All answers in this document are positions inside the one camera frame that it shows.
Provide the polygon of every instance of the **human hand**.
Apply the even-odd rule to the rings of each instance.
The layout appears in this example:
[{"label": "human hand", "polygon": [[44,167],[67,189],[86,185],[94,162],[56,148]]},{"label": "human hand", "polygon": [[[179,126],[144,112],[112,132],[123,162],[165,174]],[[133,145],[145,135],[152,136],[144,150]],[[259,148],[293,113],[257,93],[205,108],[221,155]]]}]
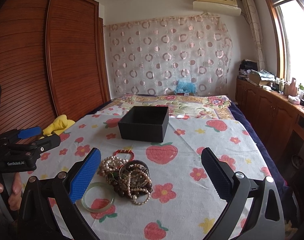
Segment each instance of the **human hand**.
[{"label": "human hand", "polygon": [[[12,194],[9,197],[9,206],[10,209],[15,211],[20,209],[21,205],[21,190],[22,190],[22,181],[20,174],[17,172],[15,173],[13,185],[12,185]],[[3,185],[0,183],[0,193],[3,192]]]}]

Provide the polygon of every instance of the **open black cardboard box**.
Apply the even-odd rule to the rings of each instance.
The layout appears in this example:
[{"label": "open black cardboard box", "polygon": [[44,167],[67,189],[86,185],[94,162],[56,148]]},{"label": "open black cardboard box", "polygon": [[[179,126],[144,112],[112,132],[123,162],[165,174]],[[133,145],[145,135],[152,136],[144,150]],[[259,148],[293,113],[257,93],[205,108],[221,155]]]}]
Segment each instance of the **open black cardboard box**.
[{"label": "open black cardboard box", "polygon": [[118,125],[122,139],[163,142],[168,123],[167,106],[134,106]]}]

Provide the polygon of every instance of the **window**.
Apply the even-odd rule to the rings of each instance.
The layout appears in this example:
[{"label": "window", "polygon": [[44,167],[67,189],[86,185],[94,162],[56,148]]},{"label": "window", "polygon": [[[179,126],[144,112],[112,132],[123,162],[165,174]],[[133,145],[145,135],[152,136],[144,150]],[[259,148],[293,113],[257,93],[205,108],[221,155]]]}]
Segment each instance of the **window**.
[{"label": "window", "polygon": [[304,10],[296,0],[266,0],[276,35],[277,76],[304,86]]}]

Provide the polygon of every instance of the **light green bangle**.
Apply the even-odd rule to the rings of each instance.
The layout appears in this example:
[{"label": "light green bangle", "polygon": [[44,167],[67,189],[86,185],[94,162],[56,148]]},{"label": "light green bangle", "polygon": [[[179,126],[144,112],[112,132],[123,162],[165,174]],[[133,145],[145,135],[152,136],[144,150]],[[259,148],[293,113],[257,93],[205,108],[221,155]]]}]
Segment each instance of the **light green bangle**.
[{"label": "light green bangle", "polygon": [[[89,206],[87,206],[87,204],[85,203],[85,196],[86,194],[88,193],[88,191],[93,188],[93,187],[103,187],[105,189],[107,189],[109,192],[110,192],[110,203],[107,204],[105,207],[103,208],[99,208],[99,209],[93,209],[93,208],[90,208]],[[90,212],[93,212],[93,213],[101,213],[101,212],[104,212],[106,210],[108,210],[114,203],[114,192],[112,191],[112,189],[105,183],[102,183],[102,182],[94,182],[94,183],[91,183],[88,188],[86,189],[82,199],[81,199],[81,203],[82,205],[84,206],[84,208]]]}]

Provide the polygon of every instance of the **logo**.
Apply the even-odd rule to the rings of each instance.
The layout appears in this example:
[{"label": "logo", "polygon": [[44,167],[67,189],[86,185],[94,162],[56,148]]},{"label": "logo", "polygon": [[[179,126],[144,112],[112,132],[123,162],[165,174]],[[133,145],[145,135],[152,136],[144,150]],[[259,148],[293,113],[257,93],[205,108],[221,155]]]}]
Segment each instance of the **logo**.
[{"label": "logo", "polygon": [[8,166],[21,165],[21,164],[24,164],[24,162],[12,162],[12,163],[7,163]]}]

